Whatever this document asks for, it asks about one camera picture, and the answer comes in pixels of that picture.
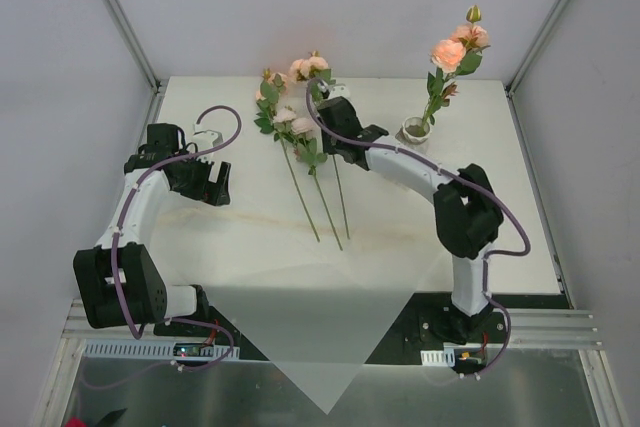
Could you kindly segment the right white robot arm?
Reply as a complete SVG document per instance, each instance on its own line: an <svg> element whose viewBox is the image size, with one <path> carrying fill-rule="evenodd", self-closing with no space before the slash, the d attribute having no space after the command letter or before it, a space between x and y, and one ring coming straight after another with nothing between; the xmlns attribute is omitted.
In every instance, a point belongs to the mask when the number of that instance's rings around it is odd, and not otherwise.
<svg viewBox="0 0 640 427"><path fill-rule="evenodd" d="M351 102L342 96L322 101L317 111L325 153L393 180L431 203L437 237L452 255L454 284L448 311L429 322L430 331L458 345L476 339L493 311L485 255L504 221L485 171L471 164L445 174L385 129L363 127Z"/></svg>

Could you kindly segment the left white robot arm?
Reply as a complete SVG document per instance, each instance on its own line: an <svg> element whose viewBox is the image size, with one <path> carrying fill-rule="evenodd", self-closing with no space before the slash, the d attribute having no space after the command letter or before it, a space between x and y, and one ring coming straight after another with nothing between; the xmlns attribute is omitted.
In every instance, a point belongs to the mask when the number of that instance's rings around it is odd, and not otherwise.
<svg viewBox="0 0 640 427"><path fill-rule="evenodd" d="M171 285L149 252L156 218L172 194L212 206L230 202L227 162L210 177L221 133L198 130L187 138L174 124L147 127L147 141L124 164L116 211L96 245L79 250L73 269L89 325L94 329L154 325L175 318L188 335L204 334L211 312L195 284Z"/></svg>

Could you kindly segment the white wrapping paper sheet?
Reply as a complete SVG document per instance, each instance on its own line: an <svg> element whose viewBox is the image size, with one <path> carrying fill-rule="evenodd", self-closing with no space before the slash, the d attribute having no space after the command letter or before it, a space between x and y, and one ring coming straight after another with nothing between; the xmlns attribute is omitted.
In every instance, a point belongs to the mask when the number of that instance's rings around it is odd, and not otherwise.
<svg viewBox="0 0 640 427"><path fill-rule="evenodd" d="M411 296L451 264L433 234L358 229L343 246L293 233L206 240L209 299L329 413Z"/></svg>

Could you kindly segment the pale pink rose stem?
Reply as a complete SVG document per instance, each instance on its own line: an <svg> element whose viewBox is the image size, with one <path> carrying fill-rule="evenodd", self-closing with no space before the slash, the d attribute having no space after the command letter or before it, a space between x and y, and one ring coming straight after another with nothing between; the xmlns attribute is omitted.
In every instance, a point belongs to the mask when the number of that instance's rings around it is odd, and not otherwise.
<svg viewBox="0 0 640 427"><path fill-rule="evenodd" d="M318 177L318 168L321 164L326 162L328 156L320 152L314 129L315 124L310 118L298 115L298 118L293 122L292 127L295 145L289 147L289 156L290 158L294 157L298 163L305 166L307 175L312 179L313 185L319 195L334 240L336 241L339 250L343 251L343 243L338 234L338 230Z"/></svg>

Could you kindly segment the peach rose stem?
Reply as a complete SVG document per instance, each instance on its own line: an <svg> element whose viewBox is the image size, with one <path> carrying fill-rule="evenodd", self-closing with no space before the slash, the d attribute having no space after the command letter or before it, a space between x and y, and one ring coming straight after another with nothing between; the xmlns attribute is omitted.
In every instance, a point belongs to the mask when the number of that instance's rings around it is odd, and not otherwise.
<svg viewBox="0 0 640 427"><path fill-rule="evenodd" d="M280 100L286 91L287 80L283 74L272 72L269 68L262 71L260 85L255 96L257 112L254 124L261 134L271 135L274 142L280 146L306 220L315 240L319 242L318 230L311 217L289 156L289 147L295 145L292 127L298 115L292 107L280 104Z"/></svg>
<svg viewBox="0 0 640 427"><path fill-rule="evenodd" d="M319 53L318 50L311 51L306 58L294 60L289 67L288 74L290 80L294 82L300 94L303 94L302 88L306 88L309 82L316 78L321 79L326 85L334 85L336 83L335 79L333 78L328 61ZM347 238L350 238L350 228L347 217L345 198L336 160L333 160L333 166L339 192L345 233Z"/></svg>
<svg viewBox="0 0 640 427"><path fill-rule="evenodd" d="M436 113L448 107L457 95L456 80L475 73L480 67L483 54L490 47L489 33L480 25L482 18L479 6L472 5L466 12L465 22L431 49L430 61L435 70L426 80L428 102L420 123L424 132L435 125Z"/></svg>

